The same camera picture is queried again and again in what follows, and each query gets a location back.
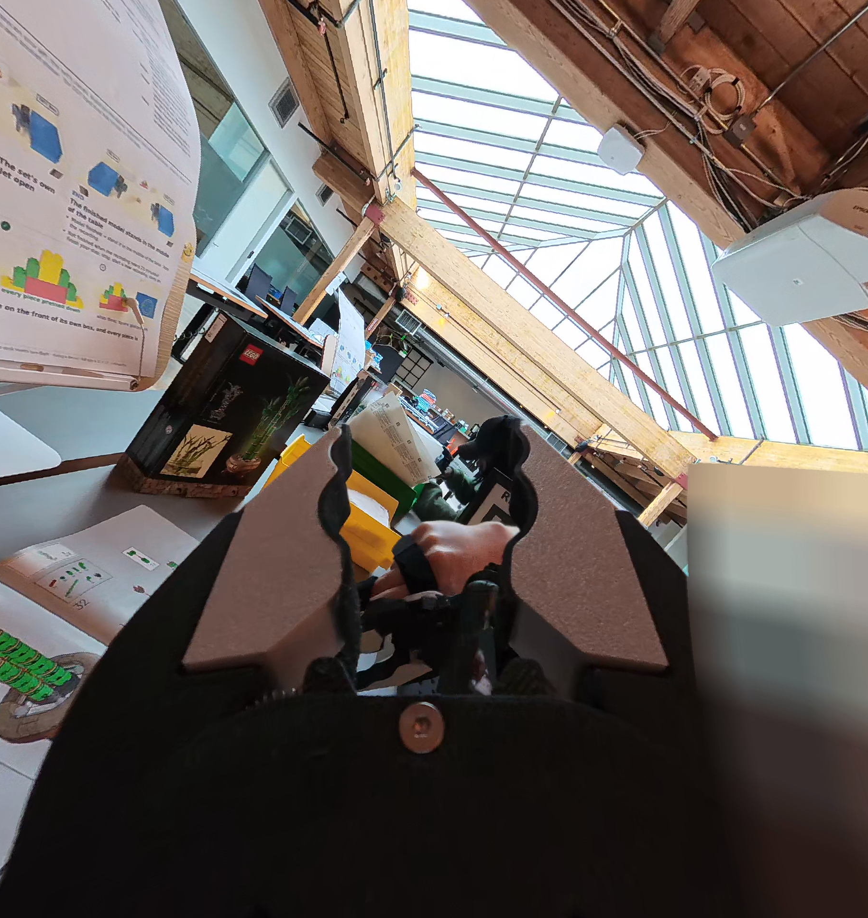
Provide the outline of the open lego instruction booklet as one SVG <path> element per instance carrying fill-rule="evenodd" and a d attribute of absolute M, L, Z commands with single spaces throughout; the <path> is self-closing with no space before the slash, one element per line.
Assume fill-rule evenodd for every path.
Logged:
<path fill-rule="evenodd" d="M 139 506 L 0 560 L 0 872 L 88 674 L 197 545 Z"/>

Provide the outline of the white ceiling access point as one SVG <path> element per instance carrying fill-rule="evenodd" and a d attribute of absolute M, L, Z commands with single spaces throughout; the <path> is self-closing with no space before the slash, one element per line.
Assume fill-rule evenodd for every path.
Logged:
<path fill-rule="evenodd" d="M 645 153 L 642 142 L 626 127 L 618 124 L 603 133 L 596 151 L 602 164 L 618 175 L 638 172 Z"/>

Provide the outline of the printed instruction sheet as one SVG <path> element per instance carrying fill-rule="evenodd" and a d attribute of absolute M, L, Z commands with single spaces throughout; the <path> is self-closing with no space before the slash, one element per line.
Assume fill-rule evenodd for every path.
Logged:
<path fill-rule="evenodd" d="M 158 2 L 0 1 L 0 382 L 164 373 L 199 163 Z"/>

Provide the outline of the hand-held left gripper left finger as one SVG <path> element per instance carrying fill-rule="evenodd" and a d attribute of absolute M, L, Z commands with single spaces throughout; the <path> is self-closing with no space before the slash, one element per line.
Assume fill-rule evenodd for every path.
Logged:
<path fill-rule="evenodd" d="M 314 660 L 357 674 L 359 591 L 342 530 L 351 435 L 333 428 L 244 507 L 183 664 L 303 682 Z"/>

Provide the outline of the black lego set box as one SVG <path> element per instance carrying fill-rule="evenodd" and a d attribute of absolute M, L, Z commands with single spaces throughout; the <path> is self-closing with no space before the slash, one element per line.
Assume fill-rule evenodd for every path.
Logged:
<path fill-rule="evenodd" d="M 219 313 L 116 469 L 141 494 L 244 497 L 328 385 L 314 362 Z"/>

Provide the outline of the person's right hand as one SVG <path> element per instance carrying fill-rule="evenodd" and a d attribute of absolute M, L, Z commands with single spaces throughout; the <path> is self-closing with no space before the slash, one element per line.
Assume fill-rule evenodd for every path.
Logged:
<path fill-rule="evenodd" d="M 506 546 L 518 534 L 518 527 L 496 521 L 423 522 L 397 542 L 394 564 L 374 582 L 371 600 L 457 595 L 471 576 L 501 564 Z"/>

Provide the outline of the yellow plastic bin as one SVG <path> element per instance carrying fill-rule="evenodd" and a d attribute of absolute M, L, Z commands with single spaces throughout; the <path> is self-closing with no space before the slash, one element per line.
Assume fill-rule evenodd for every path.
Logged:
<path fill-rule="evenodd" d="M 393 562 L 396 501 L 354 471 L 348 428 L 281 455 L 280 471 L 247 506 L 267 560 L 291 579 L 332 582 L 348 565 L 368 573 Z"/>

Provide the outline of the white printed paper sheet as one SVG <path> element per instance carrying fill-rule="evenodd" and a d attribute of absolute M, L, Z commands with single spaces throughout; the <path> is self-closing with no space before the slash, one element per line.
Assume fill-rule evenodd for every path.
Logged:
<path fill-rule="evenodd" d="M 415 487 L 440 476 L 442 444 L 409 417 L 395 391 L 352 415 L 348 426 L 352 440 L 406 485 Z"/>

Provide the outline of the red ceiling pipe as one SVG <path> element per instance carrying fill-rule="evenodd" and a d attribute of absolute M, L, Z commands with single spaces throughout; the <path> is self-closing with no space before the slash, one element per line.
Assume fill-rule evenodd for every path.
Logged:
<path fill-rule="evenodd" d="M 417 166 L 412 168 L 412 175 L 416 178 L 417 183 L 421 184 L 428 191 L 430 191 L 437 200 L 440 201 L 445 207 L 457 216 L 466 226 L 468 226 L 474 233 L 476 233 L 483 241 L 488 243 L 488 245 L 494 250 L 496 254 L 501 256 L 513 269 L 516 270 L 526 281 L 528 281 L 536 290 L 538 290 L 544 298 L 548 299 L 555 307 L 562 311 L 573 323 L 578 325 L 578 327 L 583 331 L 584 334 L 592 338 L 597 345 L 602 348 L 611 358 L 616 361 L 619 361 L 623 366 L 627 367 L 633 374 L 634 377 L 640 380 L 647 388 L 654 391 L 659 398 L 673 411 L 677 412 L 683 419 L 686 419 L 694 428 L 694 430 L 702 433 L 710 442 L 715 442 L 718 439 L 718 434 L 715 431 L 707 427 L 703 421 L 697 418 L 692 411 L 683 406 L 677 399 L 670 395 L 670 393 L 659 385 L 655 378 L 645 373 L 641 367 L 629 358 L 622 350 L 619 350 L 610 340 L 605 338 L 595 327 L 592 327 L 585 319 L 583 319 L 575 309 L 568 306 L 568 304 L 558 296 L 548 285 L 544 284 L 537 275 L 535 275 L 530 269 L 528 269 L 518 258 L 516 258 L 509 249 L 502 245 L 497 238 L 489 233 L 484 226 L 478 223 L 472 216 L 470 216 L 463 208 L 456 204 L 448 195 L 446 195 L 435 183 L 428 179 L 418 168 Z"/>

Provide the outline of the white ceiling projector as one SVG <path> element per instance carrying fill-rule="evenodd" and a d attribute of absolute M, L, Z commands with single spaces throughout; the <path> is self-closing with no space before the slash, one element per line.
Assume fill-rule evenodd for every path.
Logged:
<path fill-rule="evenodd" d="M 772 327 L 868 309 L 868 189 L 809 199 L 734 242 L 711 271 Z"/>

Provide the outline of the wall air vent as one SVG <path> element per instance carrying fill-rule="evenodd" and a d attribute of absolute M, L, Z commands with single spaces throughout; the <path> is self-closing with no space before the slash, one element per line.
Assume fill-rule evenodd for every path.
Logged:
<path fill-rule="evenodd" d="M 270 99 L 268 108 L 283 129 L 296 116 L 300 107 L 300 98 L 288 76 Z"/>

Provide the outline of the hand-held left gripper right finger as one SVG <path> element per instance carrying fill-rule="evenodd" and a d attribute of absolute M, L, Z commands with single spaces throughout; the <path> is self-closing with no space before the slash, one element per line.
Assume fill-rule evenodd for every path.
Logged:
<path fill-rule="evenodd" d="M 513 444 L 509 647 L 547 678 L 579 678 L 586 667 L 665 672 L 613 503 L 529 428 Z"/>

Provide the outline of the green plastic bin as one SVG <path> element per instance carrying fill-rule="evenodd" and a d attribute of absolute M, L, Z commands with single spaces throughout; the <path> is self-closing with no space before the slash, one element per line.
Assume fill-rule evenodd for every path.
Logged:
<path fill-rule="evenodd" d="M 397 500 L 393 513 L 394 522 L 399 522 L 411 511 L 423 489 L 422 485 L 409 486 L 383 465 L 355 440 L 351 441 L 352 471 L 363 476 L 372 485 Z"/>

